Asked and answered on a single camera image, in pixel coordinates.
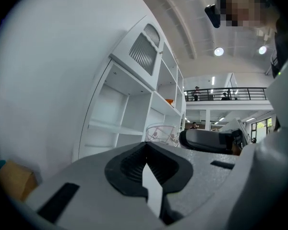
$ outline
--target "white wall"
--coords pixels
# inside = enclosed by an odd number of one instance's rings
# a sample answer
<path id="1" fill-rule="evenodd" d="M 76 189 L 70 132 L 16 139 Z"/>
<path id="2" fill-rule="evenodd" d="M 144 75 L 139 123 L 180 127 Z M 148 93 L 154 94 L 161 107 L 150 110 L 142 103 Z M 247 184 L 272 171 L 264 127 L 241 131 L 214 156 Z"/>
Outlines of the white wall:
<path id="1" fill-rule="evenodd" d="M 194 90 L 196 86 L 200 89 L 223 88 L 229 82 L 231 73 L 211 74 L 183 79 L 184 90 Z M 215 84 L 212 85 L 212 77 L 215 77 Z"/>
<path id="2" fill-rule="evenodd" d="M 234 73 L 237 87 L 264 87 L 267 88 L 273 82 L 272 75 L 264 73 Z"/>
<path id="3" fill-rule="evenodd" d="M 273 110 L 269 101 L 201 101 L 187 102 L 187 110 Z"/>
<path id="4" fill-rule="evenodd" d="M 246 132 L 248 132 L 248 135 L 251 137 L 251 129 L 252 127 L 252 124 L 250 124 L 249 122 L 245 125 L 245 129 L 246 129 Z"/>
<path id="5" fill-rule="evenodd" d="M 231 82 L 231 85 L 232 85 L 233 88 L 238 87 L 237 80 L 236 80 L 236 77 L 235 77 L 234 73 L 231 75 L 230 82 Z"/>
<path id="6" fill-rule="evenodd" d="M 70 164 L 100 64 L 146 15 L 142 0 L 22 0 L 0 30 L 0 159 L 43 179 Z"/>

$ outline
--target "white column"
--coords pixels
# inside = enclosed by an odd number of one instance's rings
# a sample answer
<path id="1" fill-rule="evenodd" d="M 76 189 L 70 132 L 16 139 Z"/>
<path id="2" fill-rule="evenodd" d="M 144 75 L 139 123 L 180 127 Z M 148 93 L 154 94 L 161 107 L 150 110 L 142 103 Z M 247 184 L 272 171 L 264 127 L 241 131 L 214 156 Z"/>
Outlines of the white column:
<path id="1" fill-rule="evenodd" d="M 206 110 L 205 130 L 210 130 L 210 109 Z"/>

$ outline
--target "wire basket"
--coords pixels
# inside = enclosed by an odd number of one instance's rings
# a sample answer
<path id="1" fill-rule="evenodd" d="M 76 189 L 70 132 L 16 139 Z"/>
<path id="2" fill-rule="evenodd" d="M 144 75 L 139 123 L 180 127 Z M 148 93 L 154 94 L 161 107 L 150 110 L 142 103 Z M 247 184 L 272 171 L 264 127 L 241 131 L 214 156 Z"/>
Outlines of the wire basket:
<path id="1" fill-rule="evenodd" d="M 180 130 L 175 126 L 156 123 L 146 128 L 145 141 L 162 142 L 164 144 L 178 147 Z"/>

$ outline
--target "black slot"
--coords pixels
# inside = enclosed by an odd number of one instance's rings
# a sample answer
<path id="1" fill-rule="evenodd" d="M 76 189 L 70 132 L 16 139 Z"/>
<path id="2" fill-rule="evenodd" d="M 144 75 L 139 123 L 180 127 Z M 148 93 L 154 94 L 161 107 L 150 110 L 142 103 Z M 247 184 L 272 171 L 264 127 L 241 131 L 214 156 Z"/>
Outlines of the black slot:
<path id="1" fill-rule="evenodd" d="M 76 184 L 65 183 L 37 213 L 55 223 L 78 189 Z"/>
<path id="2" fill-rule="evenodd" d="M 232 170 L 235 166 L 235 164 L 233 163 L 226 163 L 226 162 L 221 162 L 217 160 L 212 161 L 210 164 L 217 166 L 217 167 L 224 168 L 224 169 L 229 169 L 229 170 Z"/>

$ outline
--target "cardboard box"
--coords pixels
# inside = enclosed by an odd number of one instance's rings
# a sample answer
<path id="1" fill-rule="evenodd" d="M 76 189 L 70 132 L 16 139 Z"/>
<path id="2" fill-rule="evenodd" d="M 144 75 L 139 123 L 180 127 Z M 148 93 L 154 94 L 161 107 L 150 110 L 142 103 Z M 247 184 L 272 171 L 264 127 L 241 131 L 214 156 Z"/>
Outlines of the cardboard box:
<path id="1" fill-rule="evenodd" d="M 0 184 L 8 196 L 21 201 L 37 187 L 34 173 L 11 160 L 0 169 Z"/>

